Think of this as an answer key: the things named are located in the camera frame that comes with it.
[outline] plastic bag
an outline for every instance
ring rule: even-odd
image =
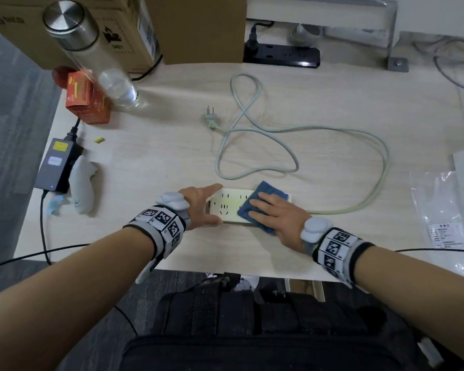
[[[464,249],[464,221],[455,172],[410,172],[409,178],[427,243],[437,249]],[[464,276],[464,252],[427,253],[433,264]]]

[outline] yellow sticker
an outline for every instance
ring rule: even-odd
[[[57,151],[65,152],[65,151],[67,151],[68,146],[69,146],[68,143],[56,141],[56,142],[54,143],[54,145],[53,145],[53,149],[54,149],[54,150],[57,150]]]

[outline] black power strip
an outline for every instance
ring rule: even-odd
[[[316,48],[262,43],[257,43],[257,48],[254,50],[255,52],[252,52],[245,45],[242,61],[250,64],[297,66],[313,69],[320,66],[320,51]]]

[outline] wristband with fiducial markers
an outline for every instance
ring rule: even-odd
[[[187,213],[189,203],[179,192],[166,192],[156,205],[141,212],[123,227],[133,227],[151,238],[154,244],[153,259],[136,278],[136,284],[146,280],[162,259],[166,259],[179,246],[191,219]]]
[[[312,217],[304,223],[301,233],[304,250],[324,270],[348,287],[357,286],[354,281],[356,261],[373,243],[334,227],[321,217]]]

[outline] folded blue cloth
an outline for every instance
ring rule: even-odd
[[[256,212],[260,212],[260,214],[266,215],[266,213],[264,213],[263,211],[261,211],[260,209],[256,207],[251,206],[251,204],[249,203],[251,199],[257,199],[257,200],[261,200],[264,202],[264,200],[258,196],[259,192],[265,192],[267,194],[277,194],[280,198],[283,198],[285,200],[287,200],[288,198],[288,195],[285,194],[283,191],[280,191],[274,188],[273,186],[271,186],[270,184],[266,183],[265,181],[263,181],[259,184],[259,186],[256,188],[254,193],[252,193],[251,196],[248,199],[246,199],[244,204],[237,211],[237,214],[241,216],[241,218],[248,220],[251,224],[257,226],[258,228],[263,229],[264,231],[266,231],[266,233],[272,234],[274,232],[274,229],[267,227],[263,224],[260,224],[256,220],[253,220],[252,218],[250,218],[248,215],[249,211],[256,211]]]

